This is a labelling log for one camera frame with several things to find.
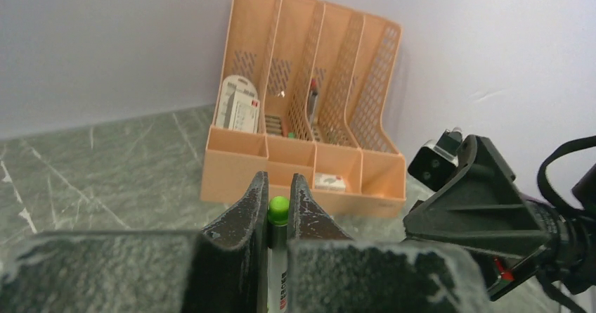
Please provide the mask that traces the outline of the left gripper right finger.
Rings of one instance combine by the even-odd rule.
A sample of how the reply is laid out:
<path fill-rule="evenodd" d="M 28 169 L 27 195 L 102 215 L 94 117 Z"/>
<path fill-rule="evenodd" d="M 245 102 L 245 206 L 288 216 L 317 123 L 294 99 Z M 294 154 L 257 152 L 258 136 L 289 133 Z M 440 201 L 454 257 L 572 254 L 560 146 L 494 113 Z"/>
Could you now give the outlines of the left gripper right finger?
<path fill-rule="evenodd" d="M 288 219 L 289 312 L 326 312 L 341 288 L 335 241 L 351 237 L 315 201 L 306 177 L 294 174 Z"/>

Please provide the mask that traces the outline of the white marker green end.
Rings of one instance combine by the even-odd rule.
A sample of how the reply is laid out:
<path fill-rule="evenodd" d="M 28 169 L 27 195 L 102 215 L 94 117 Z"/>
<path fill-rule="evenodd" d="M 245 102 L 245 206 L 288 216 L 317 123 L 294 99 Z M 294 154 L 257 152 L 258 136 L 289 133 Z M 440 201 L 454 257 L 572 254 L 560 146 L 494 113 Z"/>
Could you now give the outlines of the white marker green end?
<path fill-rule="evenodd" d="M 268 204 L 268 312 L 287 309 L 287 224 L 290 200 L 275 196 Z"/>

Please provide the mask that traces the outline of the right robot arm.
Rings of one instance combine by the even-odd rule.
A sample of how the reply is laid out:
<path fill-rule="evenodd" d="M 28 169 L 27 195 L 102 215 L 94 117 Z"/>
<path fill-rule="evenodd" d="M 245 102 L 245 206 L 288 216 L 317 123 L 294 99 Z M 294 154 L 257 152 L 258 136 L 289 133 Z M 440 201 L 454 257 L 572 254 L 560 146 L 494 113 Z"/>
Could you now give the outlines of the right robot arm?
<path fill-rule="evenodd" d="M 466 250 L 493 301 L 534 278 L 551 300 L 580 312 L 574 296 L 595 285 L 595 171 L 574 186 L 581 208 L 554 190 L 546 172 L 555 160 L 594 147 L 595 137 L 588 136 L 551 153 L 538 169 L 543 200 L 537 201 L 516 187 L 514 172 L 490 139 L 469 135 L 454 173 L 405 216 L 406 237 Z"/>

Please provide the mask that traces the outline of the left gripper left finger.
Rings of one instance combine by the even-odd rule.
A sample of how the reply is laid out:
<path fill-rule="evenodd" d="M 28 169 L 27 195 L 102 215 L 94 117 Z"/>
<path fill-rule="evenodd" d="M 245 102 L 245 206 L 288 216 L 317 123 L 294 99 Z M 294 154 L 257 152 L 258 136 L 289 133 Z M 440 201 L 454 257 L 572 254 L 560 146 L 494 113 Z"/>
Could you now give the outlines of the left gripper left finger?
<path fill-rule="evenodd" d="M 182 312 L 266 312 L 268 175 L 196 236 Z"/>

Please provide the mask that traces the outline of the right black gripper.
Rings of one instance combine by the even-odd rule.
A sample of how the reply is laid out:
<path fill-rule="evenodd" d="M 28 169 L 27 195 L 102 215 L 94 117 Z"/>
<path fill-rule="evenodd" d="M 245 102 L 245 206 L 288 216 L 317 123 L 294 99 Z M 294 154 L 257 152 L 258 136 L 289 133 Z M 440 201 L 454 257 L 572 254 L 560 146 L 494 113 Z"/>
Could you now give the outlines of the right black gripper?
<path fill-rule="evenodd" d="M 552 261 L 552 220 L 522 197 L 490 139 L 467 136 L 458 158 L 446 185 L 405 216 L 406 238 L 466 250 L 495 301 Z"/>

